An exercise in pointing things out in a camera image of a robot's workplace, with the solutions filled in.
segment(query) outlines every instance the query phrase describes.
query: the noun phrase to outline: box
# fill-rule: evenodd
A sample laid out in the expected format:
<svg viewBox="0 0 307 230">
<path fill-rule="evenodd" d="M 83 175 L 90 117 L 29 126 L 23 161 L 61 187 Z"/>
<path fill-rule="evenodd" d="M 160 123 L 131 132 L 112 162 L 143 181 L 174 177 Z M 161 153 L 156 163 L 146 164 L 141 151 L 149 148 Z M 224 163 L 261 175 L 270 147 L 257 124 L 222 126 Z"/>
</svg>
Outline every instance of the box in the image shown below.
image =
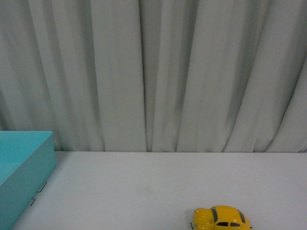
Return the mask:
<svg viewBox="0 0 307 230">
<path fill-rule="evenodd" d="M 18 219 L 55 168 L 50 131 L 0 131 L 0 229 Z"/>
</svg>

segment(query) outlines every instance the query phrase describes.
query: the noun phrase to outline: curtain fold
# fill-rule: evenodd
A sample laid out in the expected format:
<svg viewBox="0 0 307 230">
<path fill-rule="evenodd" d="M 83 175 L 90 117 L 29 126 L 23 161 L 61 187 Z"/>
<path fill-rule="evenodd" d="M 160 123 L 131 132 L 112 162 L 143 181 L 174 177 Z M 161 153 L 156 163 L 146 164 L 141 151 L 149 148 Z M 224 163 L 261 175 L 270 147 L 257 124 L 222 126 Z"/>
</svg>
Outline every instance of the curtain fold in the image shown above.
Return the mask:
<svg viewBox="0 0 307 230">
<path fill-rule="evenodd" d="M 56 150 L 305 152 L 306 0 L 0 1 L 0 130 Z"/>
</svg>

